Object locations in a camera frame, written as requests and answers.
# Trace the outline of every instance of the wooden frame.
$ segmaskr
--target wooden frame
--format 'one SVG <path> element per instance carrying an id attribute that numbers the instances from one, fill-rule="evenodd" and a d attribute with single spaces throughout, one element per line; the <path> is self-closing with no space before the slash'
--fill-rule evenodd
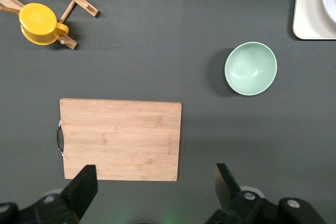
<path id="1" fill-rule="evenodd" d="M 5 7 L 8 8 L 3 8 L 3 10 L 7 12 L 15 12 L 14 10 L 21 10 L 21 8 L 24 6 L 23 3 L 21 3 L 19 0 L 0 0 L 0 4 L 4 5 Z M 86 0 L 71 0 L 70 4 L 62 14 L 61 18 L 59 19 L 58 22 L 63 23 L 69 14 L 71 13 L 72 9 L 75 7 L 75 5 L 78 4 L 81 6 L 83 9 L 85 9 L 88 13 L 90 13 L 93 17 L 95 17 L 98 13 L 98 9 L 96 9 L 93 5 L 91 5 L 89 2 Z M 68 46 L 71 49 L 74 49 L 77 46 L 77 42 L 71 39 L 67 35 L 60 35 L 58 37 L 58 41 L 63 44 Z"/>

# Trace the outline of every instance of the yellow measuring cup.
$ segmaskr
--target yellow measuring cup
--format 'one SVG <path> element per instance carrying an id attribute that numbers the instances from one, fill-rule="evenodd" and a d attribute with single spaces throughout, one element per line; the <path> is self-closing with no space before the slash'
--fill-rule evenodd
<path id="1" fill-rule="evenodd" d="M 23 35 L 38 45 L 52 44 L 59 35 L 69 33 L 69 27 L 58 23 L 55 13 L 43 4 L 25 5 L 20 10 L 19 20 Z"/>

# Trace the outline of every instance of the metal handle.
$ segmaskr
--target metal handle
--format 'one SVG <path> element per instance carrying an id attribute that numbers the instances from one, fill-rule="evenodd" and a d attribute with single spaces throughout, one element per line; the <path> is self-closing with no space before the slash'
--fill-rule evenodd
<path id="1" fill-rule="evenodd" d="M 62 121 L 60 120 L 59 123 L 58 123 L 58 127 L 57 127 L 57 129 L 56 129 L 56 144 L 57 144 L 57 148 L 58 148 L 59 152 L 61 152 L 61 155 L 62 155 L 62 157 L 63 157 L 63 156 L 64 156 L 64 155 L 63 155 L 63 150 L 64 150 L 64 148 L 62 148 L 62 147 L 60 146 L 60 137 L 59 137 L 59 132 L 62 130 L 61 125 L 62 125 Z"/>

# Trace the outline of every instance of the wooden cutting board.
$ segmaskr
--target wooden cutting board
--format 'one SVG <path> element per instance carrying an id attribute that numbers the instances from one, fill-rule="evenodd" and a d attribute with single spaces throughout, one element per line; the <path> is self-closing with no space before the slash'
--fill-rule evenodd
<path id="1" fill-rule="evenodd" d="M 64 174 L 87 164 L 98 179 L 176 181 L 182 105 L 61 99 Z"/>

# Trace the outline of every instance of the green bowl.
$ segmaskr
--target green bowl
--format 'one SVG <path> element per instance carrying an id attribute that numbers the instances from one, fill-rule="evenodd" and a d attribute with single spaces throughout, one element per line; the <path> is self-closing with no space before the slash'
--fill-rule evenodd
<path id="1" fill-rule="evenodd" d="M 237 93 L 260 94 L 274 81 L 277 60 L 268 46 L 259 42 L 247 42 L 231 52 L 224 72 L 228 84 Z"/>

